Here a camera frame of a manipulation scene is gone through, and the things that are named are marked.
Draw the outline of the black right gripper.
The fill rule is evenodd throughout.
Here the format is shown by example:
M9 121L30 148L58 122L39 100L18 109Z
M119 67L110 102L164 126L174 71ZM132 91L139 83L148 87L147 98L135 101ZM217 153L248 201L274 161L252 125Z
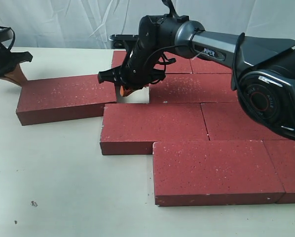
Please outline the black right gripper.
M111 82L121 86L121 97L127 97L148 84L165 79L165 71L155 69L164 50L143 48L140 41L125 40L126 56L122 64L98 73L98 83Z

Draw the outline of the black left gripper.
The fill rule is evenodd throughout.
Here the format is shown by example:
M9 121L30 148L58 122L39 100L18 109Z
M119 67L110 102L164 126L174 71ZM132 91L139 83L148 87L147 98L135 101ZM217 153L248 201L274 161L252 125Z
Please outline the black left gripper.
M31 62L33 56L28 51L11 52L0 42L0 79L11 82L17 86L24 86L27 78L20 63Z

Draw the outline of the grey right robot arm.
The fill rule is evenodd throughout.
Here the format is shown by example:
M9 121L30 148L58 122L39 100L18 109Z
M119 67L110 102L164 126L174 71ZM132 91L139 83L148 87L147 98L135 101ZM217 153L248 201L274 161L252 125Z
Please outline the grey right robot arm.
M231 89L243 111L272 132L295 141L295 40L206 31L200 22L173 14L147 15L137 35L112 35L126 56L118 67L101 71L98 82L127 92L165 79L157 64L175 58L212 61L231 69Z

